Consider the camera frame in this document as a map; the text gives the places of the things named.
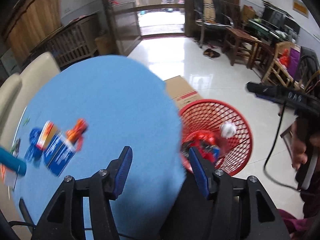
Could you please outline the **person right hand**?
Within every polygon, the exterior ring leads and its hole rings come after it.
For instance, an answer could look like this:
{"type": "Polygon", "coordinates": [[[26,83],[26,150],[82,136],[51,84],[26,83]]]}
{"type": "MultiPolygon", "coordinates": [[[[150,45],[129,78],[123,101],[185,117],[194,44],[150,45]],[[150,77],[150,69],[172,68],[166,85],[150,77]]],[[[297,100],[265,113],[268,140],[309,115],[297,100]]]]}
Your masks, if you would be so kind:
{"type": "Polygon", "coordinates": [[[291,126],[292,131],[292,141],[291,141],[291,151],[292,151],[292,167],[298,171],[301,165],[306,164],[308,161],[308,156],[306,155],[306,144],[298,139],[297,136],[297,122],[295,121],[291,126]]]}

